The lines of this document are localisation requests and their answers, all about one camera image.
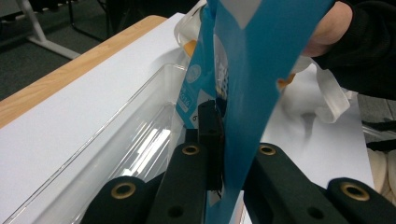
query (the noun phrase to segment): black sleeve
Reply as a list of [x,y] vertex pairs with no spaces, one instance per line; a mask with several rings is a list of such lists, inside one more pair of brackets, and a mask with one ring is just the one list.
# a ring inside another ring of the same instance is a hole
[[396,100],[396,1],[350,1],[348,30],[314,60],[346,89]]

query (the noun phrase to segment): human hand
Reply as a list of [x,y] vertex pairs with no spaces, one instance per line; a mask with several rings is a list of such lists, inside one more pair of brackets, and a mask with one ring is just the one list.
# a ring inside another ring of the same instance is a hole
[[336,2],[319,22],[302,55],[318,57],[327,53],[346,33],[352,21],[352,9],[343,2]]

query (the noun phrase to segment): person's arm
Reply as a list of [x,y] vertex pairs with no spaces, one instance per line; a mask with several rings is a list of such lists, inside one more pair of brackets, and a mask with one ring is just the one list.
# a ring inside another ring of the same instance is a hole
[[396,100],[396,1],[335,3],[303,55],[344,88]]

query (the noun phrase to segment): wooden table edge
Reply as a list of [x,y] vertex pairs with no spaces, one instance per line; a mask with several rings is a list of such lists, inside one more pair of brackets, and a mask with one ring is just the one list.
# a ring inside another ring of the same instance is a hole
[[164,21],[164,17],[148,16],[4,99],[0,102],[0,129]]

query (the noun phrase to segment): clear plastic container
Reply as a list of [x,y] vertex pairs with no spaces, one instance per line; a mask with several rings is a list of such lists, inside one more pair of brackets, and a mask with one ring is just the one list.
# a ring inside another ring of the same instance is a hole
[[185,72],[164,65],[6,223],[79,223],[110,179],[163,172],[182,130],[175,105]]

